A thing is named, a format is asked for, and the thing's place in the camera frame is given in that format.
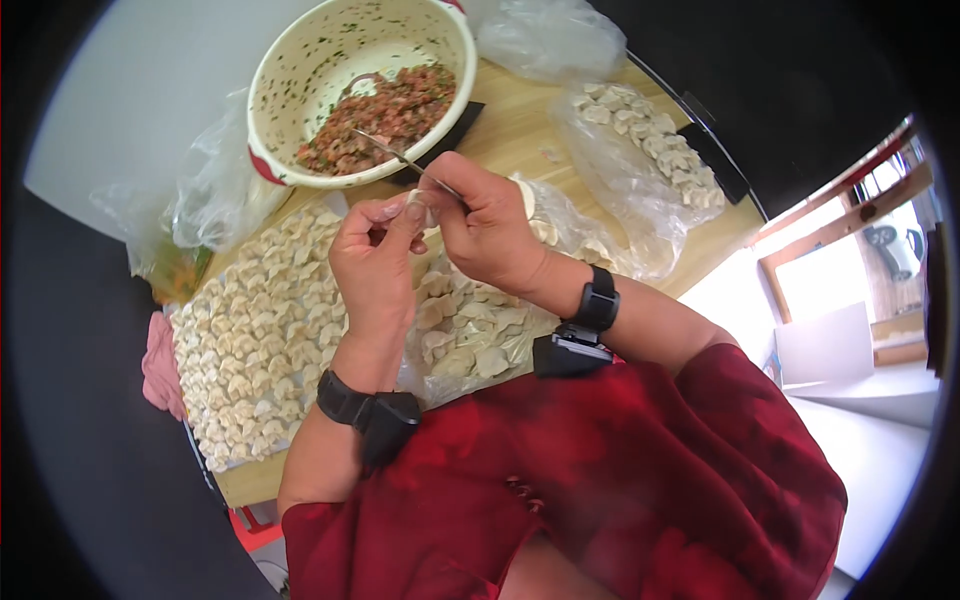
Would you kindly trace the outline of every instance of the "white bowl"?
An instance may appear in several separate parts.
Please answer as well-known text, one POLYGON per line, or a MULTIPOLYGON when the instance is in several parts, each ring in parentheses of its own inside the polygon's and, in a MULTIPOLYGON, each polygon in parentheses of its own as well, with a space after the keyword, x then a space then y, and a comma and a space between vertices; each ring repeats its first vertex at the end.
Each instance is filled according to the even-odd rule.
MULTIPOLYGON (((388 79, 402 67, 438 61, 457 79, 446 114, 404 156, 416 160, 439 142, 467 107, 477 56, 467 18, 440 0, 327 0, 297 19, 267 51, 250 86, 247 126, 253 166, 286 185, 344 188, 403 168, 396 158, 353 175, 320 175, 297 164, 341 92, 357 76, 388 79)), ((354 86, 371 93, 372 81, 354 86)))

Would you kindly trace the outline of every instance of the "black watch strap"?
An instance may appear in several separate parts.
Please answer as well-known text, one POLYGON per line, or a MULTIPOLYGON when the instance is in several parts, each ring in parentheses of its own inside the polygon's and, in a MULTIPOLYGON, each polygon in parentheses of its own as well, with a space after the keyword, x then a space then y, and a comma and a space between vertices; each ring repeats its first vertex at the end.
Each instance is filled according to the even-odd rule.
POLYGON ((590 265, 593 282, 584 285, 580 308, 570 322, 602 333, 613 326, 620 308, 620 295, 613 288, 613 276, 606 269, 590 265))
POLYGON ((317 385, 317 405, 324 414, 338 423, 352 425, 363 433, 375 396, 354 392, 340 380, 337 373, 327 369, 317 385))

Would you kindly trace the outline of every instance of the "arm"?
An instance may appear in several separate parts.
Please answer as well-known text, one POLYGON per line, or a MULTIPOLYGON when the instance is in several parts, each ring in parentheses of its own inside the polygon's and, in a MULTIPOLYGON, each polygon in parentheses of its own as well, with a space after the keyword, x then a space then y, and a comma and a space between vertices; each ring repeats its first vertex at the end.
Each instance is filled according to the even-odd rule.
MULTIPOLYGON (((593 270, 580 260, 549 252, 529 285, 514 294, 561 319, 576 314, 593 270)), ((628 362, 652 361, 676 375, 691 358, 714 344, 734 344, 727 333, 665 294, 628 277, 614 275, 620 309, 601 341, 628 362)))
MULTIPOLYGON (((414 317, 408 251, 426 252, 420 240, 425 208, 403 210, 406 194, 357 204, 330 247, 330 268, 350 319, 330 368, 352 390, 391 392, 414 317), (370 293, 371 281, 377 282, 370 293)), ((360 434, 312 408, 290 444, 276 509, 344 502, 360 477, 360 434)))
MULTIPOLYGON (((440 186, 420 179, 421 196, 438 215, 447 254, 468 276, 524 298, 563 319, 572 317, 592 280, 589 265, 537 242, 519 189, 466 158, 445 153, 427 173, 460 192, 465 216, 440 186)), ((676 374, 688 360, 733 337, 696 312, 638 281, 614 276, 620 309, 602 340, 628 361, 661 363, 676 374)))

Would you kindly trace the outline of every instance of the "wooden table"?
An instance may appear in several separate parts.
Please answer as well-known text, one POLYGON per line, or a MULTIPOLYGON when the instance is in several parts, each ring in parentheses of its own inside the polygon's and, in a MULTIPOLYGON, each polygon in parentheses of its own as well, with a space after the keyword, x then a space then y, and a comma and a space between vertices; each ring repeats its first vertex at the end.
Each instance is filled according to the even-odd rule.
MULTIPOLYGON (((635 65, 628 63, 612 80, 631 84, 642 92, 657 111, 673 117, 678 129, 690 122, 670 96, 635 65)), ((619 222, 590 196, 547 119, 547 106, 560 93, 557 86, 521 79, 481 60, 470 99, 486 106, 457 151, 495 173, 520 172, 527 178, 554 185, 580 212, 605 223, 616 241, 626 246, 626 235, 619 222), (549 154, 553 155, 552 160, 545 156, 549 154)), ((369 198, 389 198, 404 189, 378 181, 347 191, 347 199, 352 204, 369 198)), ((261 229, 282 221, 315 195, 316 190, 295 191, 261 229)), ((742 248, 762 225, 763 219, 749 198, 737 206, 728 204, 719 217, 689 233, 673 273, 651 285, 678 298, 742 248)), ((220 274, 235 258, 236 251, 214 256, 206 277, 220 274)), ((263 462, 246 463, 216 474, 227 504, 238 507, 275 498, 286 456, 283 450, 263 462)))

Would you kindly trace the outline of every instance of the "red patterned top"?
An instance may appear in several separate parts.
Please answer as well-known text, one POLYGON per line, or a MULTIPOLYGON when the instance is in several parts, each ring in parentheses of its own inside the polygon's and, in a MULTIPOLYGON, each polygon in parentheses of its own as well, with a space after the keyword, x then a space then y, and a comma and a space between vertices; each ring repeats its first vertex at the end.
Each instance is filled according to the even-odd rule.
POLYGON ((525 375, 423 415, 343 504, 283 518, 292 597, 496 598, 542 530, 621 598, 815 596, 847 495, 780 390, 731 345, 525 375))

